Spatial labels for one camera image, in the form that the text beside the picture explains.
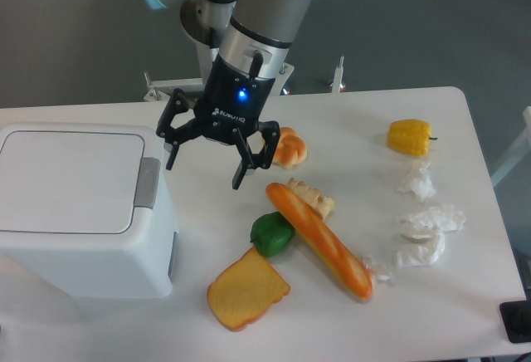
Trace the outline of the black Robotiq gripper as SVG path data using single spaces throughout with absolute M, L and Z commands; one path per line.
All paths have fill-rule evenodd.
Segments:
M 261 53 L 254 53 L 250 71 L 241 73 L 217 57 L 202 96 L 193 108 L 194 118 L 175 128 L 176 115 L 190 110 L 183 90 L 173 91 L 161 114 L 156 135 L 164 140 L 169 151 L 166 170 L 173 168 L 181 144 L 202 136 L 222 144 L 235 145 L 241 162 L 232 179 L 232 188 L 238 190 L 249 169 L 268 169 L 280 140 L 277 121 L 260 121 L 260 115 L 274 84 L 272 79 L 261 79 L 258 74 L 264 63 Z M 252 153 L 247 138 L 261 134 L 262 149 Z

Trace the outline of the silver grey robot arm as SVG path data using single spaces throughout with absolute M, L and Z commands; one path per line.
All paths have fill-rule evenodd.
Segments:
M 180 8 L 183 30 L 195 42 L 202 88 L 185 81 L 149 84 L 168 103 L 156 129 L 171 155 L 197 137 L 237 148 L 246 172 L 268 169 L 280 139 L 274 121 L 261 121 L 269 95 L 283 87 L 285 58 L 311 0 L 145 0 L 152 9 Z

